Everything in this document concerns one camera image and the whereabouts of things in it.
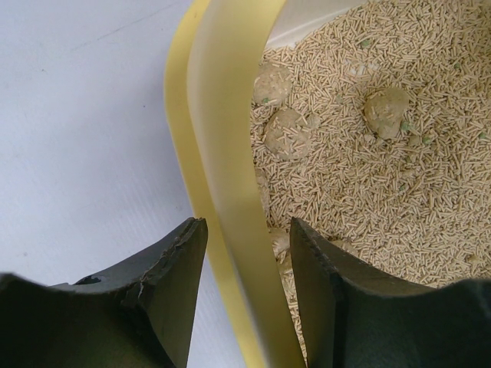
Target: white floor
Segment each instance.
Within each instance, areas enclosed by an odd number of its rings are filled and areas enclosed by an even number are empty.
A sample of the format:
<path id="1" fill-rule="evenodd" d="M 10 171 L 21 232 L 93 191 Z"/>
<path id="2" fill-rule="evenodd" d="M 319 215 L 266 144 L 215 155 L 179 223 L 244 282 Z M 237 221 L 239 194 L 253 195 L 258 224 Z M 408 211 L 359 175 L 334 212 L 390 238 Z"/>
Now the white floor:
<path id="1" fill-rule="evenodd" d="M 190 0 L 4 0 L 0 271 L 74 282 L 192 215 L 163 110 Z M 212 272 L 189 368 L 244 367 Z"/>

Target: litter box wall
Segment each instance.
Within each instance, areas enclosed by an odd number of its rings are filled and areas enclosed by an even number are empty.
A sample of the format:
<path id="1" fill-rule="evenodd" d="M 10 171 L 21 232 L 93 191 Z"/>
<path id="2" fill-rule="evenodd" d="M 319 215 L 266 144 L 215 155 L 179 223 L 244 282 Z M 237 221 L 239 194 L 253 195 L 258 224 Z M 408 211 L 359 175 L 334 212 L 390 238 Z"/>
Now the litter box wall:
<path id="1" fill-rule="evenodd" d="M 167 119 L 207 255 L 245 362 L 305 366 L 252 163 L 249 108 L 268 46 L 291 44 L 360 0 L 195 0 L 170 47 Z"/>

